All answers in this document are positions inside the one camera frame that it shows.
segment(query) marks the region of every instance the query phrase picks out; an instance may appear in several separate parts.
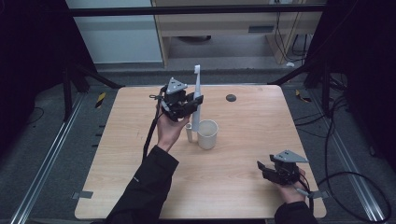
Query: gray floor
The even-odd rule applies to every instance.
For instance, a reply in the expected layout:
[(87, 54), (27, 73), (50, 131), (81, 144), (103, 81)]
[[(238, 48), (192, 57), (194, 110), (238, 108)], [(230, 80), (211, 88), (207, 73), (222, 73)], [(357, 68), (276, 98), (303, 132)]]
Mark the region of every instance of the gray floor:
[[(296, 49), (301, 48), (301, 41)], [(263, 35), (252, 36), (212, 36), (209, 41), (199, 38), (174, 38), (170, 51), (170, 60), (166, 68), (153, 69), (140, 67), (128, 72), (105, 72), (103, 76), (124, 85), (163, 85), (170, 77), (177, 77), (183, 82), (193, 83), (193, 67), (200, 64), (203, 84), (231, 84), (251, 83), (265, 84), (286, 75), (292, 68), (285, 64), (275, 63), (272, 52), (269, 50)], [(89, 172), (96, 146), (100, 141), (102, 125), (106, 124), (108, 114), (117, 94), (91, 78), (88, 78), (92, 87), (88, 93), (83, 93), (83, 101), (75, 122), (64, 140), (64, 144), (52, 165), (51, 171), (36, 198), (28, 223), (73, 223), (78, 222), (74, 217), (77, 200), (72, 199), (74, 192), (82, 190), (85, 178)], [(317, 103), (306, 103), (295, 96), (299, 89), (316, 99), (320, 96), (320, 87), (305, 91), (302, 85), (304, 75), (294, 78), (283, 85), (282, 90), (290, 107), (294, 119), (315, 115), (307, 119), (296, 120), (303, 123), (316, 118), (320, 113)], [(101, 92), (106, 93), (101, 108), (94, 108), (97, 97)], [(331, 97), (337, 98), (341, 93), (332, 91)], [(81, 96), (73, 90), (74, 99)], [(57, 132), (62, 125), (64, 115), (63, 89), (61, 85), (43, 91), (36, 97), (35, 109), (29, 123), (22, 130), (18, 141), (13, 145), (12, 153), (1, 161), (0, 181), (0, 223), (8, 223), (20, 205), (35, 178), (42, 161), (51, 147)], [(317, 181), (325, 177), (324, 136), (328, 131), (329, 120), (321, 119), (310, 125), (299, 126), (298, 132), (302, 140), (306, 155), (310, 160), (314, 176)], [(389, 168), (387, 162), (369, 154), (369, 145), (356, 125), (353, 115), (347, 110), (347, 105), (339, 108), (335, 113), (336, 132), (329, 142), (328, 161), (329, 173), (345, 170), (342, 151), (337, 136), (340, 136), (342, 146), (358, 168), (359, 172), (371, 178), (387, 195), (392, 206), (396, 203), (393, 190), (396, 187), (396, 175)], [(337, 198), (359, 216), (367, 218), (366, 210), (361, 205), (351, 182), (353, 179), (346, 176), (332, 179), (332, 187)], [(325, 184), (320, 189), (327, 189)], [(382, 212), (388, 211), (383, 199), (371, 189), (375, 201)], [(334, 199), (325, 201), (328, 214), (320, 223), (361, 223), (349, 215)], [(213, 223), (262, 223), (262, 220), (217, 220)], [(212, 223), (205, 221), (184, 221), (172, 223)], [(392, 217), (389, 223), (396, 223)]]

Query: white cup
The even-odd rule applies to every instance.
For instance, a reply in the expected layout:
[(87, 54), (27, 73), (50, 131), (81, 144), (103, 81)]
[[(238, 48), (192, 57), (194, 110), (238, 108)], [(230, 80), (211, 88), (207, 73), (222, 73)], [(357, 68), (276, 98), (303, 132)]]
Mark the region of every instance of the white cup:
[(211, 119), (203, 119), (199, 122), (198, 145), (203, 149), (210, 149), (216, 145), (219, 126)]

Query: cable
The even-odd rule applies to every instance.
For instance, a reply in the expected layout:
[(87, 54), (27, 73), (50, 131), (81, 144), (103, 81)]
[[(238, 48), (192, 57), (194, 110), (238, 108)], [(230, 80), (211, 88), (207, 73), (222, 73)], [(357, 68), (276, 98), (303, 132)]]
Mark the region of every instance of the cable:
[[(276, 42), (276, 45), (277, 45), (278, 49), (282, 53), (283, 59), (285, 59), (287, 62), (290, 62), (290, 63), (294, 63), (294, 62), (298, 62), (300, 60), (303, 60), (303, 59), (292, 59), (292, 58), (290, 58), (287, 55), (285, 44), (284, 44), (284, 41), (283, 41), (283, 37), (282, 37), (282, 34), (280, 33), (280, 30), (279, 30), (279, 19), (280, 19), (280, 12), (277, 12), (276, 13), (275, 42)], [(280, 42), (282, 43), (283, 49), (279, 46), (279, 43), (277, 42), (277, 39), (276, 39), (276, 35), (277, 34), (279, 34)]]
[(160, 116), (160, 109), (161, 109), (161, 100), (163, 99), (163, 89), (160, 90), (160, 93), (158, 95), (150, 95), (149, 98), (153, 98), (154, 100), (157, 100), (157, 109), (155, 111), (155, 117), (151, 122), (151, 126), (149, 127), (148, 131), (148, 137), (146, 138), (146, 143), (143, 146), (143, 157), (142, 157), (142, 162), (146, 159), (148, 152), (149, 152), (149, 142), (151, 141), (151, 137), (154, 133), (155, 127), (157, 126), (157, 121), (160, 118), (160, 116), (163, 114), (161, 113)]
[(40, 120), (40, 119), (44, 116), (44, 109), (43, 109), (43, 108), (41, 108), (41, 107), (35, 107), (35, 109), (41, 110), (41, 115), (38, 117), (38, 119), (35, 119), (35, 120), (33, 120), (33, 121), (27, 122), (26, 125), (35, 123), (35, 122), (37, 122), (38, 120)]
[(327, 38), (322, 42), (322, 44), (312, 53), (310, 54), (310, 58), (314, 58), (316, 57), (316, 54), (318, 52), (320, 52), (320, 49), (323, 48), (323, 46), (325, 46), (327, 44), (327, 42), (332, 38), (332, 36), (338, 31), (338, 29), (340, 29), (341, 25), (347, 20), (347, 18), (350, 16), (350, 14), (352, 13), (353, 9), (355, 9), (356, 5), (358, 4), (359, 0), (356, 0), (355, 4), (353, 5), (353, 7), (348, 11), (348, 13), (345, 15), (345, 17), (340, 21), (340, 23), (338, 23), (338, 25), (332, 30), (332, 32), (327, 36)]
[(304, 129), (299, 129), (299, 128), (297, 128), (297, 130), (299, 130), (299, 131), (301, 131), (301, 132), (305, 132), (305, 133), (311, 134), (311, 135), (314, 135), (315, 137), (326, 138), (326, 136), (321, 136), (321, 135), (318, 135), (318, 134), (315, 134), (315, 133), (311, 133), (311, 132), (306, 131), (306, 130), (304, 130)]
[[(332, 132), (332, 127), (333, 127), (333, 125), (334, 125), (334, 111), (335, 111), (336, 108), (337, 108), (337, 107), (336, 107), (337, 104), (339, 104), (339, 103), (342, 102), (342, 101), (338, 101), (340, 98), (337, 98), (337, 100), (334, 101), (334, 105), (332, 106), (331, 116), (330, 116), (330, 118), (331, 118), (331, 123), (330, 123), (329, 131), (328, 131), (327, 136), (326, 136), (325, 151), (324, 151), (324, 157), (325, 157), (325, 161), (324, 161), (324, 165), (325, 165), (325, 178), (324, 178), (323, 180), (319, 181), (319, 182), (318, 182), (318, 185), (320, 185), (320, 184), (322, 184), (324, 181), (326, 181), (327, 186), (328, 186), (328, 188), (329, 188), (329, 192), (330, 192), (330, 194), (332, 195), (332, 197), (334, 198), (334, 200), (337, 202), (337, 204), (340, 205), (345, 211), (347, 211), (350, 215), (352, 215), (352, 216), (355, 217), (356, 219), (358, 219), (358, 220), (360, 220), (360, 221), (368, 222), (368, 223), (383, 223), (383, 222), (386, 222), (386, 221), (389, 220), (390, 217), (391, 217), (391, 206), (390, 206), (389, 200), (388, 200), (388, 198), (385, 196), (384, 192), (381, 190), (381, 188), (380, 188), (373, 180), (369, 179), (367, 176), (364, 176), (364, 175), (361, 175), (361, 174), (358, 174), (358, 173), (354, 173), (354, 172), (339, 172), (339, 173), (335, 173), (335, 174), (333, 174), (333, 175), (329, 175), (329, 169), (328, 169), (328, 145), (329, 145), (330, 135), (331, 135), (331, 132)], [(357, 215), (357, 214), (353, 213), (352, 211), (350, 211), (349, 209), (347, 209), (347, 208), (336, 198), (334, 192), (332, 191), (332, 186), (331, 186), (331, 184), (330, 184), (330, 179), (333, 178), (333, 177), (335, 177), (335, 176), (337, 176), (337, 175), (346, 175), (346, 174), (348, 174), (348, 175), (358, 175), (358, 176), (360, 176), (360, 177), (363, 177), (363, 178), (365, 178), (366, 180), (368, 180), (368, 181), (378, 190), (378, 192), (379, 192), (379, 193), (381, 194), (381, 196), (384, 198), (384, 200), (385, 200), (385, 202), (386, 202), (386, 204), (387, 204), (387, 207), (388, 207), (388, 211), (389, 211), (388, 215), (387, 215), (383, 220), (380, 220), (380, 221), (372, 221), (372, 220), (367, 219), (367, 218), (365, 218), (365, 217), (360, 217), (359, 215)]]

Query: black sleeve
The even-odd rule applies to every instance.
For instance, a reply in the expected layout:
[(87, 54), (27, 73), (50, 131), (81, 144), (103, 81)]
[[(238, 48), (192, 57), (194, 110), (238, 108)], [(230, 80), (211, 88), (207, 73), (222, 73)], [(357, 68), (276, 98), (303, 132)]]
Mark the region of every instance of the black sleeve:
[(134, 174), (106, 223), (157, 223), (178, 161), (155, 146)]
[(318, 224), (305, 202), (284, 203), (276, 210), (276, 224)]

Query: table surface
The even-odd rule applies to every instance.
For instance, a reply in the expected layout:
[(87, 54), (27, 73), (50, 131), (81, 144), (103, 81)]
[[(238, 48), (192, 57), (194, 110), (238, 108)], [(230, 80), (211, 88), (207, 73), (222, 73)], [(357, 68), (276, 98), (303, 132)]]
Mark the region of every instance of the table surface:
[[(100, 145), (92, 162), (75, 215), (104, 218), (130, 182), (142, 160), (143, 145), (155, 115), (149, 98), (161, 87), (119, 90)], [(189, 86), (187, 93), (193, 92)], [(274, 184), (262, 178), (257, 161), (273, 164), (270, 154), (289, 149), (306, 158), (288, 105), (278, 86), (202, 86), (201, 119), (219, 125), (217, 144), (198, 147), (196, 133), (189, 143), (182, 132), (170, 154), (179, 162), (161, 218), (271, 218), (282, 204)], [(234, 94), (235, 102), (226, 96)], [(151, 149), (157, 143), (152, 136)], [(318, 189), (309, 163), (306, 171), (312, 190)], [(321, 199), (315, 199), (315, 217), (324, 217)]]

